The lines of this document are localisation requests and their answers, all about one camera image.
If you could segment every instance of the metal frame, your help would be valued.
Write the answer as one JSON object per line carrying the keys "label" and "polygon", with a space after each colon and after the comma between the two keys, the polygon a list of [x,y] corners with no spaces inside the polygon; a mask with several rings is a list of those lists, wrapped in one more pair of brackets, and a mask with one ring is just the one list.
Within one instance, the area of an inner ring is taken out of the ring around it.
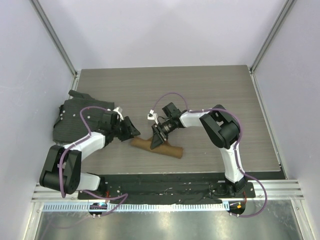
{"label": "metal frame", "polygon": [[260,104],[260,108],[261,108],[262,115],[263,115],[263,118],[264,118],[264,121],[265,121],[265,124],[266,124],[266,128],[267,128],[267,130],[269,132],[269,135],[270,135],[270,138],[271,138],[271,142],[272,142],[272,145],[273,145],[273,148],[274,148],[276,159],[277,159],[281,169],[283,170],[285,178],[288,179],[287,174],[286,174],[286,169],[287,169],[286,168],[286,163],[282,160],[281,154],[279,152],[277,141],[276,141],[275,135],[273,133],[273,130],[272,130],[273,128],[271,127],[267,111],[265,109],[264,101],[263,101],[263,98],[262,98],[262,95],[261,95],[261,91],[260,91],[260,88],[259,88],[259,84],[257,82],[256,75],[255,75],[255,73],[250,72],[250,76],[251,76],[251,79],[252,79],[252,83],[253,83],[253,87],[254,87],[256,96],[257,96],[259,104]]}
{"label": "metal frame", "polygon": [[295,217],[298,221],[300,231],[302,233],[303,239],[305,240],[315,240],[315,232],[312,229],[312,224],[308,218],[308,211],[306,210],[305,200],[291,200],[292,207],[294,210]]}
{"label": "metal frame", "polygon": [[28,221],[28,225],[26,227],[25,235],[23,238],[24,240],[35,239],[40,222],[41,213],[45,205],[44,202],[34,202],[32,204],[33,207]]}
{"label": "metal frame", "polygon": [[264,41],[258,55],[256,56],[252,67],[250,68],[250,71],[252,73],[255,72],[255,70],[257,69],[257,67],[259,66],[262,58],[265,56],[270,44],[272,43],[272,41],[275,39],[275,36],[277,35],[277,33],[279,32],[279,29],[281,28],[282,24],[284,23],[286,17],[288,16],[290,10],[292,9],[292,7],[294,6],[296,0],[287,0],[283,6],[283,8],[281,9],[281,12],[279,14],[279,16],[277,17],[277,19],[275,20],[275,23],[273,24],[271,31],[269,32],[266,40]]}
{"label": "metal frame", "polygon": [[[264,192],[261,186],[256,182],[250,180],[253,183],[256,198],[248,198],[248,201],[254,199],[263,199]],[[265,187],[269,200],[303,200],[304,196],[297,180],[261,180]],[[224,198],[223,201],[242,201],[242,198]],[[65,198],[61,198],[61,193],[46,187],[42,187],[39,184],[36,185],[34,193],[32,195],[33,203],[50,203],[50,202],[97,202],[95,199],[91,200],[79,200],[78,192],[68,194]]]}
{"label": "metal frame", "polygon": [[63,45],[61,44],[54,28],[52,27],[45,11],[43,10],[40,2],[38,0],[29,0],[32,4],[34,10],[36,11],[37,15],[39,16],[41,22],[43,23],[44,28],[46,29],[47,33],[49,34],[51,40],[53,41],[54,45],[56,46],[56,49],[61,54],[63,60],[65,61],[66,65],[68,66],[70,72],[74,77],[77,76],[77,71],[72,64],[70,58],[68,57],[67,52],[65,51]]}

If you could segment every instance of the metal floor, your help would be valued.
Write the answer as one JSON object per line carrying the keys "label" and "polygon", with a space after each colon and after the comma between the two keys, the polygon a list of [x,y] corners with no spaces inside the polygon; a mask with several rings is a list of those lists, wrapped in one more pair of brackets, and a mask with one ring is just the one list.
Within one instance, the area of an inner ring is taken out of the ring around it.
{"label": "metal floor", "polygon": [[[264,201],[248,201],[246,214]],[[86,212],[43,212],[35,239],[40,240],[303,240],[290,200],[270,200],[251,218],[236,218],[226,211],[127,212],[88,218]]]}
{"label": "metal floor", "polygon": [[[240,143],[242,165],[246,171],[279,171],[279,164],[249,75],[248,67],[183,66],[115,69],[84,69],[77,91],[93,98],[115,102],[129,116],[141,137],[152,136],[147,114],[163,94],[178,92],[187,98],[192,110],[223,105],[243,123]],[[173,102],[184,110],[184,102],[174,95],[161,100],[156,112]],[[184,148],[182,159],[158,155],[115,139],[82,163],[83,171],[95,174],[224,172],[220,151],[203,128],[178,129],[169,136],[173,146]]]}

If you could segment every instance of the white wall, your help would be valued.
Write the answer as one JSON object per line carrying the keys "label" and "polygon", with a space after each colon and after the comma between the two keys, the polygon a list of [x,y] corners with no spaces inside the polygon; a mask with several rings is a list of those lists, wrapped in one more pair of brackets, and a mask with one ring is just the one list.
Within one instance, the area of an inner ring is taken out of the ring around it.
{"label": "white wall", "polygon": [[251,65],[285,0],[40,0],[75,68]]}
{"label": "white wall", "polygon": [[286,172],[298,179],[320,231],[320,1],[298,0],[256,77]]}
{"label": "white wall", "polygon": [[0,32],[0,238],[18,240],[72,75],[29,1],[0,1]]}

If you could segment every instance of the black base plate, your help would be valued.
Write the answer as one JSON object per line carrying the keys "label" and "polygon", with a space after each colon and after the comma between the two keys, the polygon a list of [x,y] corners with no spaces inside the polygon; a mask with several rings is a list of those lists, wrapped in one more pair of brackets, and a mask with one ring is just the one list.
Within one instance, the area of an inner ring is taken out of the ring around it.
{"label": "black base plate", "polygon": [[235,196],[231,196],[227,192],[226,183],[225,182],[215,182],[210,185],[210,190],[213,198],[219,199],[231,199],[231,198],[243,198],[244,193],[246,198],[252,199],[256,197],[254,184],[252,182],[247,182],[242,189],[242,192],[236,194]]}
{"label": "black base plate", "polygon": [[[108,181],[106,187],[109,197],[128,193],[126,204],[220,204],[222,203],[220,199],[233,198],[226,193],[224,182],[209,179],[198,181],[110,182],[106,177],[106,181]],[[246,184],[244,191],[247,198],[256,196],[251,182]],[[244,195],[240,193],[235,197],[243,198]],[[78,199],[89,200],[94,199],[94,197],[79,193]]]}

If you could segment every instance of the perforated metal strip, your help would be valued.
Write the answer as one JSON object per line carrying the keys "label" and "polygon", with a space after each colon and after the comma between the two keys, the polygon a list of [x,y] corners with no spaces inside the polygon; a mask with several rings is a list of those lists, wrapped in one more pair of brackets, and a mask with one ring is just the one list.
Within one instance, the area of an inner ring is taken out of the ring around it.
{"label": "perforated metal strip", "polygon": [[[107,210],[90,209],[92,202],[47,202],[43,206],[43,212],[105,212],[116,204],[108,203]],[[122,204],[115,212],[183,212],[183,211],[228,211],[229,203],[221,204],[173,204],[173,205],[148,205],[148,204]]]}

